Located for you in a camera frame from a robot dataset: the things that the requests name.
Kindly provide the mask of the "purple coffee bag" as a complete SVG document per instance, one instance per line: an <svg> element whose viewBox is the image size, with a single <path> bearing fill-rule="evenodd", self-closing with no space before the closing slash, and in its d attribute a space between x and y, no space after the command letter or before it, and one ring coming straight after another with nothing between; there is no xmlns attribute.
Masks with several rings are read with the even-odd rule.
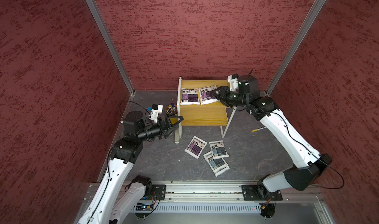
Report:
<svg viewBox="0 0 379 224"><path fill-rule="evenodd" d="M182 88L182 99L180 105L200 105L198 89Z"/></svg>
<svg viewBox="0 0 379 224"><path fill-rule="evenodd" d="M187 148L185 148L184 152L196 159L199 159L207 144L208 143L206 141L194 136Z"/></svg>
<svg viewBox="0 0 379 224"><path fill-rule="evenodd" d="M216 90L217 86L206 86L203 88L199 89L200 92L200 104L205 105L205 104L211 104L218 102L215 96L212 95L211 91Z"/></svg>

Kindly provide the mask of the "wooden two-tier shelf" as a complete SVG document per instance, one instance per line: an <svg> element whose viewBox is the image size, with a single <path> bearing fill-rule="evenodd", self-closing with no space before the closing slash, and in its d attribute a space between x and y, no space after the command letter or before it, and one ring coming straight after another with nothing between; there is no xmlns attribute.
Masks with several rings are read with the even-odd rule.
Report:
<svg viewBox="0 0 379 224"><path fill-rule="evenodd" d="M182 130L184 126L216 126L220 127L221 137L224 138L231 124L235 110L232 110L230 117L227 115L227 107L220 102L206 105L180 105L182 99L182 88L195 89L205 86L228 86L227 80L183 80L179 78L177 106L178 115L184 118L179 125L180 139L182 138Z"/></svg>

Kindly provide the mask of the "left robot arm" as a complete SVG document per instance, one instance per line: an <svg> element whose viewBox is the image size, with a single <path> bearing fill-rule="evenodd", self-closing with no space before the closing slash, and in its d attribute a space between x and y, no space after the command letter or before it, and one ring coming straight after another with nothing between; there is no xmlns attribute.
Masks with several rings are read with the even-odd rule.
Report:
<svg viewBox="0 0 379 224"><path fill-rule="evenodd" d="M115 142L107 155L106 173L93 200L79 219L80 224L121 224L143 197L149 197L152 182L148 177L137 176L126 193L117 199L122 185L143 149L143 142L168 138L184 118L166 114L156 121L141 111L129 112L122 120L124 136Z"/></svg>

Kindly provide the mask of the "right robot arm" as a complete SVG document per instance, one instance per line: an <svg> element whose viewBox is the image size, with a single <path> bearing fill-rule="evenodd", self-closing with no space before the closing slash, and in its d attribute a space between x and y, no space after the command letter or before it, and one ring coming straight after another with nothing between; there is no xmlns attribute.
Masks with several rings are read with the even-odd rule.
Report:
<svg viewBox="0 0 379 224"><path fill-rule="evenodd" d="M290 124L276 102L260 91L247 90L246 83L238 82L237 92L229 86L212 90L211 95L227 107L241 106L261 122L280 142L293 161L293 166L282 172L267 175L257 182L255 194L262 200L281 190L305 190L332 163L328 154L313 148Z"/></svg>

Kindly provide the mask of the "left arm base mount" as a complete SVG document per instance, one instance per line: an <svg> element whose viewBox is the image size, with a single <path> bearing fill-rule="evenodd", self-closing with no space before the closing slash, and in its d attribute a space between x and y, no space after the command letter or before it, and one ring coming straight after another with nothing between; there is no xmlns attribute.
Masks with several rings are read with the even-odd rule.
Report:
<svg viewBox="0 0 379 224"><path fill-rule="evenodd" d="M150 185L145 195L140 199L141 201L162 201L165 200L166 185L165 184L152 184Z"/></svg>

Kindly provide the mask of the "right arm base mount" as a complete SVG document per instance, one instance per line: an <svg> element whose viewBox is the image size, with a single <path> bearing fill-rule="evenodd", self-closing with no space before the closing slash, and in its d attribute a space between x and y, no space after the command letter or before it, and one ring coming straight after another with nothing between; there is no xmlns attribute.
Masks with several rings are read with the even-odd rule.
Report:
<svg viewBox="0 0 379 224"><path fill-rule="evenodd" d="M245 201L282 201L280 190L269 192L263 185L242 185L242 195Z"/></svg>

